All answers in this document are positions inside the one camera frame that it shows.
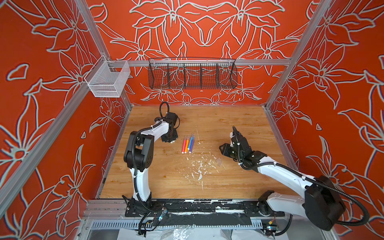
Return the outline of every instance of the basket divider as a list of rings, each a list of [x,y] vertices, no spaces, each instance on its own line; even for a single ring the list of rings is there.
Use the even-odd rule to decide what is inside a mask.
[[[200,63],[200,88],[203,89],[203,69]]]
[[[235,66],[235,62],[232,63],[232,69],[231,69],[231,73],[229,74],[229,81],[231,82],[231,86],[232,88],[233,87],[233,77],[232,77],[232,72],[233,72],[233,67]]]
[[[183,73],[184,73],[184,87],[187,86],[187,78],[185,77],[185,63],[183,63]]]
[[[219,70],[218,70],[218,64],[216,63],[216,85],[219,88],[220,87],[220,75],[219,75]]]
[[[150,87],[151,89],[153,89],[153,85],[155,84],[155,76],[153,75],[152,64],[151,64],[151,62],[149,63],[149,70],[150,70],[150,72],[151,72],[151,76],[152,76],[152,81],[150,81],[149,87]]]
[[[170,88],[169,63],[167,63],[167,84],[168,84],[168,88]]]

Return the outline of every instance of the white mesh basket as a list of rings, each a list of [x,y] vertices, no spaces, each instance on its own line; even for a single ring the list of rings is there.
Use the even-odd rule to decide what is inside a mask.
[[[104,56],[94,65],[85,77],[88,87],[95,97],[118,98],[131,73],[126,61],[120,72],[111,72]]]

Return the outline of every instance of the wooden table surface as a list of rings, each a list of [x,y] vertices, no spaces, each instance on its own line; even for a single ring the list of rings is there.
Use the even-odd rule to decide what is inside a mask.
[[[252,150],[262,151],[286,164],[262,107],[256,106],[170,106],[181,120],[175,143],[161,138],[154,145],[149,167],[153,198],[257,199],[266,190],[296,195],[276,180],[243,170],[237,162],[221,155],[219,146],[229,143],[234,125]],[[109,170],[100,198],[132,197],[132,175],[123,160],[131,131],[153,125],[158,106],[134,106]],[[193,153],[181,154],[184,136],[195,134]]]

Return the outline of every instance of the marker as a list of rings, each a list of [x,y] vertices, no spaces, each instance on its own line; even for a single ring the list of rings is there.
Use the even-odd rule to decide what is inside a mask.
[[[192,140],[193,140],[193,136],[191,136],[191,139],[189,140],[188,150],[191,148]]]
[[[184,153],[186,143],[187,143],[187,139],[184,137],[183,148],[181,149],[181,153]]]
[[[191,147],[189,149],[189,153],[192,153],[192,148],[193,148],[194,143],[195,143],[195,138],[192,139],[192,144],[191,144]]]
[[[187,143],[185,144],[184,153],[187,153],[187,150],[188,150],[188,144],[189,144],[189,138],[187,137]]]

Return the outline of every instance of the blue marker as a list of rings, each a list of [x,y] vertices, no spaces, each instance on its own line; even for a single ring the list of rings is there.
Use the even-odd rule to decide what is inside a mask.
[[[188,145],[188,150],[191,148],[192,146],[192,140],[194,139],[193,135],[191,136],[191,139],[189,140],[189,145]]]
[[[192,145],[191,145],[191,148],[189,149],[189,153],[192,153],[192,148],[193,148],[194,143],[195,143],[195,138],[193,138],[193,140],[192,140]]]

